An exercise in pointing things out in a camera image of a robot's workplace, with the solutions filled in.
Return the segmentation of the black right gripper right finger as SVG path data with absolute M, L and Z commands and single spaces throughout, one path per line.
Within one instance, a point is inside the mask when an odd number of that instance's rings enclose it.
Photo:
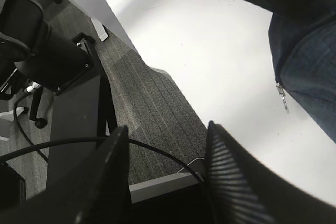
M 335 207 L 287 182 L 210 121 L 205 183 L 218 223 L 335 223 Z

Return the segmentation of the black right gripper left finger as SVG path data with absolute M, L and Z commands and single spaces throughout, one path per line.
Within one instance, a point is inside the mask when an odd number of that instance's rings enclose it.
M 16 208 L 1 223 L 130 223 L 129 132 L 115 129 L 63 178 Z

